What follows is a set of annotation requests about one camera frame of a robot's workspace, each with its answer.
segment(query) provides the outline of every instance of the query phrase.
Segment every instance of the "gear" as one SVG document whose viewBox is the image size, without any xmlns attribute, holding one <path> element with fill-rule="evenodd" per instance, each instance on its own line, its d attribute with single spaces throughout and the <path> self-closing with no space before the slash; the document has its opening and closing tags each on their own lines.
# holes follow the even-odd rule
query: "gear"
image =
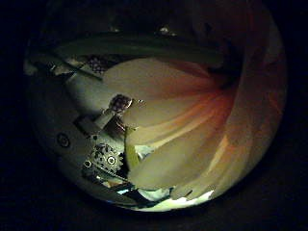
<svg viewBox="0 0 308 231">
<path fill-rule="evenodd" d="M 123 165 L 123 158 L 108 144 L 98 144 L 92 151 L 93 160 L 104 169 L 116 173 Z"/>
</svg>

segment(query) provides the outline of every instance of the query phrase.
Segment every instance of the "screw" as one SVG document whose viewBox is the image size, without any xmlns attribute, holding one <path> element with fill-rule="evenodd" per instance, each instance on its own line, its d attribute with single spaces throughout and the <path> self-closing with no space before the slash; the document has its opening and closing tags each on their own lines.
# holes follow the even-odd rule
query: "screw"
<svg viewBox="0 0 308 231">
<path fill-rule="evenodd" d="M 57 136 L 58 145 L 64 148 L 68 148 L 70 146 L 69 138 L 64 133 L 59 133 Z"/>
</svg>

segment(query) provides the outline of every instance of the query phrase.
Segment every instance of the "flower petal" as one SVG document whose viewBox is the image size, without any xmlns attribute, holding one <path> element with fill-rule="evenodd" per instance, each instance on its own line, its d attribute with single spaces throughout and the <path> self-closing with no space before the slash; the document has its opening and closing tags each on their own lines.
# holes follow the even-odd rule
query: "flower petal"
<svg viewBox="0 0 308 231">
<path fill-rule="evenodd" d="M 153 58 L 115 65 L 103 78 L 107 87 L 142 100 L 180 97 L 216 87 L 211 79 L 195 77 Z"/>
<path fill-rule="evenodd" d="M 174 119 L 197 104 L 204 94 L 136 102 L 122 117 L 130 127 L 147 127 Z"/>
<path fill-rule="evenodd" d="M 217 144 L 220 139 L 218 128 L 229 115 L 229 105 L 228 101 L 224 101 L 221 107 L 211 107 L 215 111 L 212 116 L 185 135 L 181 134 L 156 149 L 130 172 L 129 181 L 143 189 L 156 190 L 170 188 L 183 182 L 183 179 L 193 178 L 208 165 L 216 149 L 214 143 Z"/>
<path fill-rule="evenodd" d="M 232 90 L 205 95 L 204 99 L 190 111 L 177 118 L 154 126 L 141 127 L 128 137 L 128 142 L 134 145 L 161 146 L 168 141 L 180 137 L 196 128 L 213 116 L 229 113 L 232 107 Z"/>
</svg>

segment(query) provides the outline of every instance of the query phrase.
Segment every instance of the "black background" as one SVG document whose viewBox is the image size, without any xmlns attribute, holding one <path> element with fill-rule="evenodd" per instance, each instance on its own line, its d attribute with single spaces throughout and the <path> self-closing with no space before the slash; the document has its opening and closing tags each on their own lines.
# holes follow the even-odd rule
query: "black background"
<svg viewBox="0 0 308 231">
<path fill-rule="evenodd" d="M 44 1 L 0 0 L 0 231 L 308 230 L 308 3 L 265 1 L 285 42 L 290 88 L 278 135 L 262 162 L 224 196 L 195 208 L 137 213 L 98 202 L 44 157 L 25 106 L 23 52 Z"/>
</svg>

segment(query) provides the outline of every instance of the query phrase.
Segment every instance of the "white flower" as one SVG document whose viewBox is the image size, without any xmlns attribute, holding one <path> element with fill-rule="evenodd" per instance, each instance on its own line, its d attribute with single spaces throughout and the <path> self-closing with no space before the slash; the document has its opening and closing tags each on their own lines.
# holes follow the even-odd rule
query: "white flower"
<svg viewBox="0 0 308 231">
<path fill-rule="evenodd" d="M 123 117 L 137 128 L 128 141 L 155 147 L 129 180 L 147 190 L 174 188 L 173 199 L 212 190 L 215 197 L 244 177 L 270 145 L 286 92 L 279 33 L 260 2 L 194 2 L 199 15 L 192 21 L 208 22 L 216 38 L 243 52 L 238 83 L 222 90 L 224 77 L 203 65 L 154 58 L 116 65 L 104 75 L 108 87 L 143 100 Z M 199 23 L 193 25 L 198 31 Z"/>
</svg>

